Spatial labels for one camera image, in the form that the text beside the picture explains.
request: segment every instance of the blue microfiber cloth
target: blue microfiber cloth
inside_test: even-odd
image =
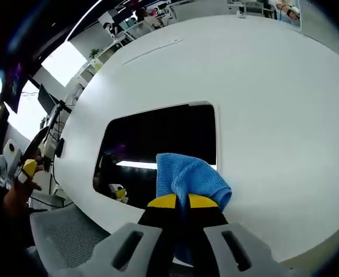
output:
[[[185,208],[188,193],[206,196],[224,210],[231,198],[230,186],[205,161],[173,153],[157,154],[157,197],[175,193]]]

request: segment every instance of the computer monitor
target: computer monitor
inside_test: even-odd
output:
[[[18,112],[21,91],[27,80],[27,75],[20,62],[9,65],[1,78],[3,86],[0,92],[0,100],[8,104],[15,113]]]
[[[130,9],[124,9],[115,16],[113,16],[113,21],[117,24],[130,18],[132,16],[132,11]]]
[[[166,8],[167,5],[168,5],[167,3],[160,4],[160,5],[158,5],[158,9],[162,10],[162,9]]]
[[[38,93],[38,102],[40,102],[41,106],[44,108],[46,113],[50,115],[55,105],[58,103],[58,99],[49,94],[44,88],[44,86],[41,84]]]

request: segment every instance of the white tabletop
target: white tabletop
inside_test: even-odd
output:
[[[218,170],[233,191],[228,221],[266,242],[277,261],[339,229],[339,56],[261,17],[188,20],[119,49],[65,125],[56,179],[105,230],[137,222],[142,210],[92,187],[106,126],[201,100],[217,113]]]

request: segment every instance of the ceiling light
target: ceiling light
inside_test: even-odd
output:
[[[71,37],[72,33],[77,29],[77,27],[79,26],[79,24],[81,24],[81,22],[85,19],[85,17],[98,5],[100,4],[100,2],[102,2],[103,0],[98,0],[92,7],[90,7],[90,9],[81,17],[81,19],[79,19],[79,21],[77,22],[77,24],[73,27],[73,29],[71,30],[71,32],[69,33],[69,35],[66,37],[65,41],[67,42],[69,40],[69,38]]]
[[[0,93],[2,92],[2,80],[0,78]]]
[[[158,169],[156,163],[140,163],[140,162],[129,162],[127,160],[123,160],[117,163],[118,166],[128,166],[128,167],[135,167],[139,169]],[[210,164],[210,167],[217,170],[216,164]]]

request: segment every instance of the window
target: window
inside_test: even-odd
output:
[[[38,92],[39,90],[27,81],[20,96],[18,113],[14,113],[5,104],[10,112],[8,122],[29,140],[33,140],[40,130],[41,120],[47,115],[38,102]]]
[[[71,42],[65,42],[43,61],[42,66],[65,87],[86,62]]]

